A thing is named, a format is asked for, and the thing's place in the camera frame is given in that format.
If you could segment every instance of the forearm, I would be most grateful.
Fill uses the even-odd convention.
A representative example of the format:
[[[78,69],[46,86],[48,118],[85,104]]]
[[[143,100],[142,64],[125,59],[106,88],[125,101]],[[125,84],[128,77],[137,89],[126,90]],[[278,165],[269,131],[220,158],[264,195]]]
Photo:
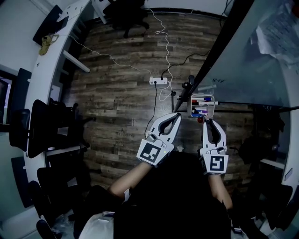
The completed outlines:
[[[131,171],[116,180],[109,188],[108,191],[120,198],[124,198],[124,192],[129,188],[135,188],[137,184],[147,175],[152,169],[152,166],[145,162],[141,162]]]
[[[217,198],[221,203],[223,202],[226,209],[233,208],[232,199],[230,198],[220,175],[209,175],[208,181],[213,197]]]

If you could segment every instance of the wood plank flooring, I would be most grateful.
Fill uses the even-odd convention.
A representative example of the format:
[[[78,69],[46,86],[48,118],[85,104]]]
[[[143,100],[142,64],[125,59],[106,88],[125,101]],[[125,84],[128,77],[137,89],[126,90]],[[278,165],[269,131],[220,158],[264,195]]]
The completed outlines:
[[[171,64],[182,63],[192,53],[206,54],[220,31],[218,19],[190,14],[156,16],[163,21],[168,32],[168,59]],[[163,28],[152,15],[145,21],[150,29],[145,32],[144,28],[135,27],[130,30],[128,39],[122,37],[123,30],[115,31],[110,24],[94,24],[84,43],[101,54],[112,55],[118,64],[130,64],[140,71],[128,66],[120,67],[109,56],[99,56],[83,48],[79,59],[91,72],[87,74],[77,70],[70,88],[64,94],[67,105],[79,103],[80,113],[84,117],[97,117],[97,121],[88,123],[85,129],[85,139],[91,144],[85,153],[85,162],[90,169],[93,185],[107,188],[139,163],[136,153],[153,115],[156,94],[154,86],[148,83],[149,72],[143,69],[150,70],[153,77],[160,77],[168,68],[165,34],[155,34]],[[181,84],[189,75],[198,73],[205,58],[192,56],[185,65],[171,69],[171,85],[178,95]],[[169,73],[164,76],[171,79]],[[163,88],[157,86],[158,96]],[[170,89],[167,89],[162,95],[169,93]],[[156,103],[154,120],[171,113],[170,97],[162,102],[157,97]],[[248,108],[247,105],[224,107]],[[196,119],[188,118],[187,113],[182,113],[182,116],[175,144],[183,145],[185,152],[196,154],[202,146],[202,125]],[[239,148],[252,131],[251,113],[215,113],[214,119],[226,131],[228,147]],[[244,165],[236,151],[229,149],[228,154],[228,169],[223,176],[225,185],[230,193],[235,187],[245,191],[244,184],[250,182],[251,177],[248,174],[249,165]]]

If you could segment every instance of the black cable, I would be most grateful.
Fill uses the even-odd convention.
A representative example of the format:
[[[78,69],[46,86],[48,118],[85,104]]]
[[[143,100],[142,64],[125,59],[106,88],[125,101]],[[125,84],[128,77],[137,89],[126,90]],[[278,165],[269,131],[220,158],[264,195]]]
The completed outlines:
[[[148,126],[149,126],[149,124],[150,124],[150,122],[151,122],[151,120],[154,118],[154,116],[155,116],[155,109],[156,109],[156,99],[157,99],[157,94],[158,94],[158,91],[157,91],[157,86],[156,86],[156,84],[157,84],[157,82],[155,81],[155,89],[156,89],[156,96],[155,96],[155,106],[154,106],[154,115],[153,115],[153,117],[151,117],[151,119],[149,120],[149,122],[148,122],[148,125],[146,126],[146,128],[145,128],[145,131],[144,131],[144,136],[146,137],[146,135],[145,135],[145,133],[146,133],[146,130],[148,129]]]
[[[224,14],[224,12],[226,11],[227,7],[228,7],[228,0],[226,0],[225,9],[224,9],[223,13],[221,14],[221,17],[222,17],[222,15]],[[220,27],[222,28],[221,21],[222,21],[222,19],[219,18],[219,25],[220,25]]]
[[[186,59],[185,59],[185,61],[184,61],[182,64],[173,64],[173,65],[171,65],[167,70],[163,71],[163,73],[162,73],[162,75],[161,75],[161,80],[163,80],[163,74],[164,74],[166,71],[168,71],[171,67],[173,67],[173,66],[179,66],[179,65],[184,65],[184,64],[186,63],[187,59],[188,59],[189,57],[193,56],[193,55],[206,56],[207,54],[209,54],[209,52],[210,52],[210,50],[209,50],[206,54],[204,54],[204,55],[199,54],[199,53],[193,53],[193,54],[187,56]]]

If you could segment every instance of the power strip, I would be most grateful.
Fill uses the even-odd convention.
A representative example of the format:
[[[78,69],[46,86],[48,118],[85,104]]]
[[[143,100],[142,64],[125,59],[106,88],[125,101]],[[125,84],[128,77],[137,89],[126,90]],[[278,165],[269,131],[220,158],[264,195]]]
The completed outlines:
[[[156,84],[167,84],[166,77],[163,77],[163,80],[161,80],[160,77],[156,77],[156,78],[150,77],[149,78],[149,84],[155,84],[155,81],[156,81]]]

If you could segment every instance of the white pen holder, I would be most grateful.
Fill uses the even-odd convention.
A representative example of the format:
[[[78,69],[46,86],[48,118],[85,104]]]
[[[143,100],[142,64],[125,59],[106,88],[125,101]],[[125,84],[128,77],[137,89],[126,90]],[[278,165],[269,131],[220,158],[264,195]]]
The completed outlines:
[[[199,94],[194,94],[192,95],[187,103],[187,112],[188,115],[190,115],[193,118],[201,118],[202,116],[192,116],[192,110],[195,110],[195,108],[202,108],[202,107],[206,107],[206,111],[207,111],[207,118],[211,118],[214,115],[214,110],[215,110],[215,105],[207,105],[207,106],[203,106],[203,105],[192,105],[192,100],[195,100],[196,98],[211,98],[211,100],[209,102],[215,102],[215,98],[213,95],[199,95]]]

